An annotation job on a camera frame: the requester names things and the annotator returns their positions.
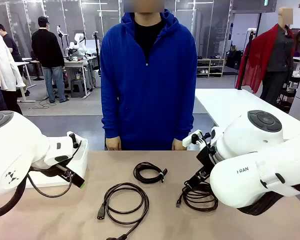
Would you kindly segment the person's right hand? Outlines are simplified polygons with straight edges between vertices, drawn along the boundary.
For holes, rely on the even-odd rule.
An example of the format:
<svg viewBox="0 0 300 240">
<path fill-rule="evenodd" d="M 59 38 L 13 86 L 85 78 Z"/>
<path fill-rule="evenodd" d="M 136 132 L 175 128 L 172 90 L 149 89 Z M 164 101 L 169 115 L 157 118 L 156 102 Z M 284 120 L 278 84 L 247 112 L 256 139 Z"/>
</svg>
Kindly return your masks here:
<svg viewBox="0 0 300 240">
<path fill-rule="evenodd" d="M 121 151 L 122 144 L 119 136 L 105 139 L 105 146 L 109 151 Z"/>
</svg>

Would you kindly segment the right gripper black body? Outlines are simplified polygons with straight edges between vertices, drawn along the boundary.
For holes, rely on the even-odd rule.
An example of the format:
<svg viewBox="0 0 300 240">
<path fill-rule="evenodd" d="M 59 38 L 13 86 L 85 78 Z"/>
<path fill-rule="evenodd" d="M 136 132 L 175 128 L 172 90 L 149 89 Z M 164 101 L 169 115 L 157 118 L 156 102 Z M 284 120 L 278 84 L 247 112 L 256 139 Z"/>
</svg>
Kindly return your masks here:
<svg viewBox="0 0 300 240">
<path fill-rule="evenodd" d="M 196 156 L 199 162 L 202 164 L 202 168 L 199 170 L 202 175 L 210 175 L 213 167 L 216 164 L 214 159 L 216 151 L 214 147 L 205 146 Z"/>
</svg>

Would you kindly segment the person's left hand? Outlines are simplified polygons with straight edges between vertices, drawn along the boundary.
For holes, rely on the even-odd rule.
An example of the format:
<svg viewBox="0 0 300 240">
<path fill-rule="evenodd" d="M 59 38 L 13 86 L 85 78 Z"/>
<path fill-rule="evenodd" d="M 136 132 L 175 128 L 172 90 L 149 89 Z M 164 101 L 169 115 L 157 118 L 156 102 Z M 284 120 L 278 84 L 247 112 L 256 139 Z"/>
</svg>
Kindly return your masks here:
<svg viewBox="0 0 300 240">
<path fill-rule="evenodd" d="M 173 139 L 172 142 L 172 151 L 185 151 L 187 148 L 183 146 L 183 142 L 176 138 Z"/>
</svg>

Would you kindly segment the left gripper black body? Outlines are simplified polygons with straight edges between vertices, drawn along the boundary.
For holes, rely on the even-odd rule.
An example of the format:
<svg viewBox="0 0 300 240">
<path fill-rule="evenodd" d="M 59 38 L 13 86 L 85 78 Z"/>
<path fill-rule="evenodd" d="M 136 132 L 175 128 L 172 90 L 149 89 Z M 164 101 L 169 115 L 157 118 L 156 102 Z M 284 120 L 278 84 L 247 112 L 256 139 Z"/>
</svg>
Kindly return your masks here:
<svg viewBox="0 0 300 240">
<path fill-rule="evenodd" d="M 31 166 L 31 171 L 40 172 L 47 177 L 67 176 L 67 169 L 60 164 L 53 165 L 47 169 L 41 169 L 38 167 Z"/>
</svg>

